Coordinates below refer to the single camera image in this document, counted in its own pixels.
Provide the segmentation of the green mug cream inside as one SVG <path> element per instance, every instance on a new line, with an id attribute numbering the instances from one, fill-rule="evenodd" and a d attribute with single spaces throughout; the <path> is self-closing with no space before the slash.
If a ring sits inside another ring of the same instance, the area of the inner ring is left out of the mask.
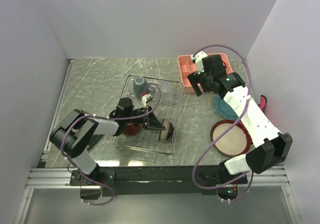
<path id="1" fill-rule="evenodd" d="M 149 88 L 147 87 L 148 82 L 142 76 L 135 77 L 132 85 L 133 85 L 133 91 L 135 93 L 134 95 L 138 100 L 141 100 L 141 98 L 144 94 L 151 93 Z"/>

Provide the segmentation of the dark brown patterned bowl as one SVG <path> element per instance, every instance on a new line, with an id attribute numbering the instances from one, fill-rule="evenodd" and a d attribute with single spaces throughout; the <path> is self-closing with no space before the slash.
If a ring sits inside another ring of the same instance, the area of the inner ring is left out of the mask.
<path id="1" fill-rule="evenodd" d="M 167 139 L 169 139 L 174 132 L 174 126 L 169 119 L 163 119 L 162 126 L 163 126 L 163 129 L 160 131 L 159 138 L 158 138 L 160 142 L 164 142 Z"/>

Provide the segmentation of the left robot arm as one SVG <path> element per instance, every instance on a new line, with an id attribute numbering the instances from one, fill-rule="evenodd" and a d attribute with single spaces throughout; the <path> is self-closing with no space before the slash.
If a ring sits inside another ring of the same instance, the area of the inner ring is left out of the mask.
<path id="1" fill-rule="evenodd" d="M 168 119 L 159 120 L 152 107 L 149 94 L 143 96 L 143 107 L 135 109 L 130 98 L 121 98 L 108 117 L 98 118 L 74 109 L 51 132 L 49 140 L 78 168 L 88 185 L 102 182 L 99 165 L 88 152 L 88 144 L 94 136 L 133 136 L 142 129 L 159 131 L 159 141 L 172 136 L 174 127 Z"/>

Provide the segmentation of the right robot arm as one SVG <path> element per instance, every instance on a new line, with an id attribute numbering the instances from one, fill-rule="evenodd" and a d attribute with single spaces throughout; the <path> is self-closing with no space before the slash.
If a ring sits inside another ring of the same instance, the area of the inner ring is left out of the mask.
<path id="1" fill-rule="evenodd" d="M 237 175 L 242 176 L 248 171 L 261 174 L 285 161 L 293 142 L 292 136 L 282 133 L 265 116 L 241 76 L 236 72 L 227 73 L 219 54 L 207 55 L 201 51 L 191 60 L 196 71 L 187 78 L 196 95 L 210 91 L 218 94 L 237 114 L 254 145 L 247 154 L 221 162 L 218 180 L 230 184 Z"/>

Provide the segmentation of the cream bowl brown stripes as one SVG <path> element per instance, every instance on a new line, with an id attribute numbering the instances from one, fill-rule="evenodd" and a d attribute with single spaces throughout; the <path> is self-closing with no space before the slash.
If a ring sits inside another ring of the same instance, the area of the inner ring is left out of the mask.
<path id="1" fill-rule="evenodd" d="M 123 134 L 126 136 L 135 136 L 142 130 L 142 124 L 140 123 L 127 123 L 127 127 Z"/>

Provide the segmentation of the wire dish rack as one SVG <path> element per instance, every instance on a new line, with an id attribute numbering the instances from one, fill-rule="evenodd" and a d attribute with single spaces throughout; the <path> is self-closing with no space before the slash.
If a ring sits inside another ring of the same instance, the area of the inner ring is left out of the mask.
<path id="1" fill-rule="evenodd" d="M 182 95 L 182 84 L 178 81 L 154 77 L 129 75 L 120 98 L 130 98 L 132 116 L 152 113 L 132 120 L 119 136 L 108 136 L 108 142 L 118 147 L 171 154 L 176 138 L 176 126 Z"/>

